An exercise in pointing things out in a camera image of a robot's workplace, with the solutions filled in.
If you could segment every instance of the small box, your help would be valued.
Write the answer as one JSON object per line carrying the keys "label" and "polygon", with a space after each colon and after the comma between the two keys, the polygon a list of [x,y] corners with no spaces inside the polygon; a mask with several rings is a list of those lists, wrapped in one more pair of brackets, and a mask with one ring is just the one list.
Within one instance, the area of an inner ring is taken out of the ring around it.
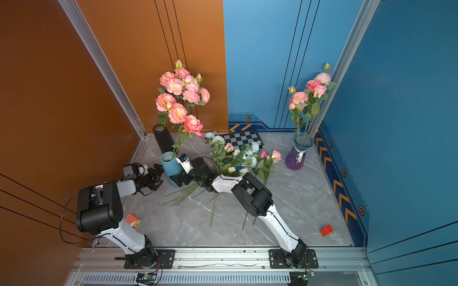
{"label": "small box", "polygon": [[134,216],[132,213],[130,213],[126,218],[125,221],[131,225],[131,227],[135,228],[138,226],[138,224],[141,222],[141,220],[138,219],[138,217]]}
{"label": "small box", "polygon": [[330,225],[327,225],[320,230],[320,233],[322,236],[325,237],[326,235],[332,233],[333,231],[334,231],[333,228]]}

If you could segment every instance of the bouquet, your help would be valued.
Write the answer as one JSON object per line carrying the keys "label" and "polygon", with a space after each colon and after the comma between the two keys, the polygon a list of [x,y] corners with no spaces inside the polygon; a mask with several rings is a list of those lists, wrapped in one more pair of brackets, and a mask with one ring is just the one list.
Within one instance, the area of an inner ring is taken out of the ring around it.
{"label": "bouquet", "polygon": [[159,79],[164,88],[158,88],[160,95],[156,99],[156,106],[158,121],[162,128],[165,127],[167,120],[170,120],[174,124],[172,129],[178,131],[176,143],[172,145],[176,154],[192,133],[202,136],[203,124],[194,115],[188,113],[197,105],[208,103],[210,93],[206,88],[201,87],[203,81],[201,74],[191,76],[180,60],[175,62],[175,67],[174,73],[168,71]]}
{"label": "bouquet", "polygon": [[276,150],[271,154],[265,151],[259,152],[261,141],[254,141],[249,146],[242,145],[240,149],[234,149],[232,144],[226,144],[224,138],[214,131],[205,134],[205,142],[212,145],[210,155],[216,163],[217,173],[225,176],[243,176],[248,172],[248,168],[251,168],[251,171],[265,183],[272,166],[281,160],[281,154]]}
{"label": "bouquet", "polygon": [[326,90],[332,89],[336,83],[331,81],[331,68],[329,63],[324,65],[324,72],[316,75],[313,80],[307,82],[303,92],[296,92],[294,86],[290,86],[289,92],[292,94],[289,99],[289,110],[291,113],[291,120],[297,126],[297,137],[299,139],[301,129],[305,127],[304,136],[302,137],[302,145],[304,144],[305,135],[308,134],[309,123],[320,112],[319,99],[326,100]]}

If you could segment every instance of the purple glass vase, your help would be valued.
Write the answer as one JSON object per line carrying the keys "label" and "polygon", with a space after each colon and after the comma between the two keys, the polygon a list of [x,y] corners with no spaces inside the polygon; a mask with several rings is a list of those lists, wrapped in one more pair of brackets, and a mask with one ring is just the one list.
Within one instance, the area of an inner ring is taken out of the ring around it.
{"label": "purple glass vase", "polygon": [[299,137],[297,135],[294,136],[294,147],[285,160],[285,165],[288,169],[296,171],[304,165],[305,152],[309,147],[313,146],[313,138],[308,134],[305,134],[305,138],[303,138],[303,134],[299,135]]}

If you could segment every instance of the orange wall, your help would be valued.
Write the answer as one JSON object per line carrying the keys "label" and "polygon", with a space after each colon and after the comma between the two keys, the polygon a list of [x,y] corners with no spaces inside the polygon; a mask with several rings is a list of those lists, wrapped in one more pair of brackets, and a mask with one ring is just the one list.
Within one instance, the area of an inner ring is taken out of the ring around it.
{"label": "orange wall", "polygon": [[158,124],[159,77],[179,58],[211,99],[193,114],[228,131],[222,0],[77,0],[148,132]]}
{"label": "orange wall", "polygon": [[42,195],[0,176],[0,285],[59,286],[81,247],[59,204],[119,179],[139,138],[58,1],[1,1],[0,43],[0,173]]}

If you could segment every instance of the ribbon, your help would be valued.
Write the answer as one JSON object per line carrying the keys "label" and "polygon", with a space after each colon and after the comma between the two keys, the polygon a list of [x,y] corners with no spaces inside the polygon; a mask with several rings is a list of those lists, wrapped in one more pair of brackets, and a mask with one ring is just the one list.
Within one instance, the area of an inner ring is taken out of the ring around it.
{"label": "ribbon", "polygon": [[296,164],[299,164],[299,163],[302,161],[302,156],[305,154],[305,152],[306,152],[307,150],[299,151],[299,149],[297,149],[296,146],[294,146],[294,149],[296,149],[296,151],[299,152],[299,154],[297,154],[297,156],[296,156]]}

